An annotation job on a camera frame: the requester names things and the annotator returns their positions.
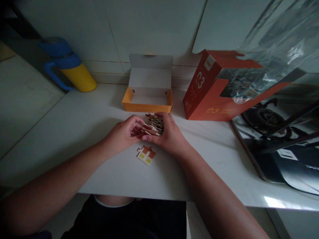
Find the hand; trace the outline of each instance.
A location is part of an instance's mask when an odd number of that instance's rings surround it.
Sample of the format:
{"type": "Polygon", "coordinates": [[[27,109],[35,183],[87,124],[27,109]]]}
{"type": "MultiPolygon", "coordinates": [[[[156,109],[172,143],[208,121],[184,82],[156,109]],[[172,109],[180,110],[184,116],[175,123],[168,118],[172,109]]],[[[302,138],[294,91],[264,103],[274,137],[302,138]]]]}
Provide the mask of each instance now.
{"type": "Polygon", "coordinates": [[[133,144],[141,141],[142,135],[139,134],[144,120],[136,115],[132,115],[127,120],[117,123],[109,134],[102,140],[102,144],[108,150],[108,157],[124,151],[133,144]]]}
{"type": "Polygon", "coordinates": [[[181,158],[192,146],[187,142],[176,125],[171,114],[158,112],[156,116],[163,118],[164,132],[161,136],[144,135],[142,140],[153,142],[176,158],[181,158]]]}

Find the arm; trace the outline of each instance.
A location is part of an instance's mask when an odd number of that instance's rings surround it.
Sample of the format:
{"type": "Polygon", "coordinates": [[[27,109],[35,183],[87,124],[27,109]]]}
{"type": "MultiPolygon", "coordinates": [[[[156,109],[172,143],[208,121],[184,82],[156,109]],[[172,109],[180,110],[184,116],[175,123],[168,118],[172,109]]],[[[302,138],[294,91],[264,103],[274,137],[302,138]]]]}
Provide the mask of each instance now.
{"type": "Polygon", "coordinates": [[[39,231],[112,156],[141,140],[133,131],[144,121],[131,116],[99,143],[17,189],[1,203],[5,229],[22,236],[39,231]]]}
{"type": "Polygon", "coordinates": [[[231,189],[187,142],[173,117],[166,113],[156,115],[163,118],[163,135],[145,135],[142,139],[158,144],[178,159],[185,171],[198,211],[211,236],[268,238],[231,189]]]}

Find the puzzle picture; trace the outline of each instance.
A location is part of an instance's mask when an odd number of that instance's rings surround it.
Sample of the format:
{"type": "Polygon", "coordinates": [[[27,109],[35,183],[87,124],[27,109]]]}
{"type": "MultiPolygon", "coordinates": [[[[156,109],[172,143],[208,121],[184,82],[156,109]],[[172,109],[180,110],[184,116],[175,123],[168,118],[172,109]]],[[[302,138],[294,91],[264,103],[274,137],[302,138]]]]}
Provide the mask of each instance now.
{"type": "Polygon", "coordinates": [[[137,151],[139,152],[139,154],[136,156],[138,159],[140,159],[141,161],[143,161],[144,163],[146,163],[147,165],[150,165],[154,156],[155,156],[155,152],[153,151],[152,147],[146,147],[143,146],[142,149],[137,149],[137,151]]]}

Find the label sticker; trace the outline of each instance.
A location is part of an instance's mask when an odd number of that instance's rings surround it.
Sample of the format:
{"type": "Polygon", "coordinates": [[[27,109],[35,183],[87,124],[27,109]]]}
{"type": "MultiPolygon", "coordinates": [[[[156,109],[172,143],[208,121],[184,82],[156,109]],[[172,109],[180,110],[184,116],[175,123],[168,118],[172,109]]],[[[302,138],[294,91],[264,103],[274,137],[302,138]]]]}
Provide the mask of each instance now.
{"type": "Polygon", "coordinates": [[[293,154],[293,152],[291,150],[288,149],[279,149],[277,150],[277,152],[279,153],[280,157],[282,158],[287,158],[287,159],[292,159],[292,160],[297,160],[297,157],[293,154]]]}
{"type": "Polygon", "coordinates": [[[214,58],[211,55],[209,55],[204,63],[205,68],[209,71],[210,68],[212,68],[214,62],[214,58]]]}

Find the forearm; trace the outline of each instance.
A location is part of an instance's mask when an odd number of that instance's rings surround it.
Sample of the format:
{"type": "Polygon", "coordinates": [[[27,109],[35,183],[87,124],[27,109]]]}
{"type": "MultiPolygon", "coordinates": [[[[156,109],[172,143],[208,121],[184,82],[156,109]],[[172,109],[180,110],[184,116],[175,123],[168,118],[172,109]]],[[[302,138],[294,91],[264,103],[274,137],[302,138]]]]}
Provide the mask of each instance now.
{"type": "Polygon", "coordinates": [[[17,189],[1,205],[9,233],[39,231],[108,157],[100,142],[17,189]]]}
{"type": "Polygon", "coordinates": [[[178,157],[195,203],[210,234],[217,238],[268,238],[231,189],[191,146],[178,157]]]}

